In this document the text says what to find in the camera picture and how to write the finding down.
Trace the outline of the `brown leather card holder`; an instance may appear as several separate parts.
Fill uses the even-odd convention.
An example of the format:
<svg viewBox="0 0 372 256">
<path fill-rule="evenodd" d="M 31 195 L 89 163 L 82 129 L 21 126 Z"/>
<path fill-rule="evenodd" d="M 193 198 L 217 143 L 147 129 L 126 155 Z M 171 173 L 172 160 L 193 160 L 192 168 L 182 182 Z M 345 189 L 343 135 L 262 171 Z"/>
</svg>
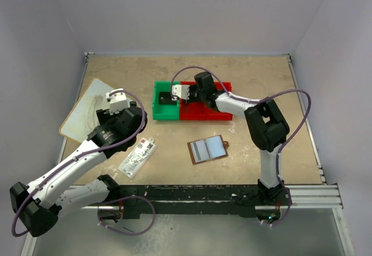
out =
<svg viewBox="0 0 372 256">
<path fill-rule="evenodd" d="M 193 165 L 228 157 L 228 141 L 216 135 L 187 143 Z"/>
</svg>

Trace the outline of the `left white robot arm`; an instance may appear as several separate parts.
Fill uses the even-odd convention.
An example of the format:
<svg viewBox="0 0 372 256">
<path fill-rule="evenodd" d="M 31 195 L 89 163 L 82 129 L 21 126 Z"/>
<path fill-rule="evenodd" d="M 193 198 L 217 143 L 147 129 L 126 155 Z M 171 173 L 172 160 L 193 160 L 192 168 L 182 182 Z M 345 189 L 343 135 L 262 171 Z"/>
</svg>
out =
<svg viewBox="0 0 372 256">
<path fill-rule="evenodd" d="M 110 175 L 100 175 L 78 189 L 70 186 L 92 168 L 134 145 L 137 134 L 146 127 L 147 113 L 141 101 L 131 101 L 118 113 L 100 109 L 96 114 L 99 125 L 64 161 L 32 182 L 17 182 L 10 188 L 15 213 L 13 236 L 41 236 L 72 211 L 118 202 L 124 196 Z"/>
</svg>

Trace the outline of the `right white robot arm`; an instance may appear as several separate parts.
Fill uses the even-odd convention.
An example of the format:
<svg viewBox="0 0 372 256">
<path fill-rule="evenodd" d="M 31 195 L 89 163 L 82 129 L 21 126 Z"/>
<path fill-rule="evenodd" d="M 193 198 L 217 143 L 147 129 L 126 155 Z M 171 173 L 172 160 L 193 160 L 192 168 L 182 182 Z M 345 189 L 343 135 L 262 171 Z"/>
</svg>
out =
<svg viewBox="0 0 372 256">
<path fill-rule="evenodd" d="M 289 126 L 276 102 L 241 97 L 219 90 L 212 75 L 195 75 L 194 85 L 183 85 L 188 102 L 201 102 L 209 109 L 229 113 L 246 120 L 250 137 L 260 150 L 260 178 L 257 194 L 261 199 L 274 198 L 284 188 L 281 176 L 281 149 L 287 140 Z"/>
</svg>

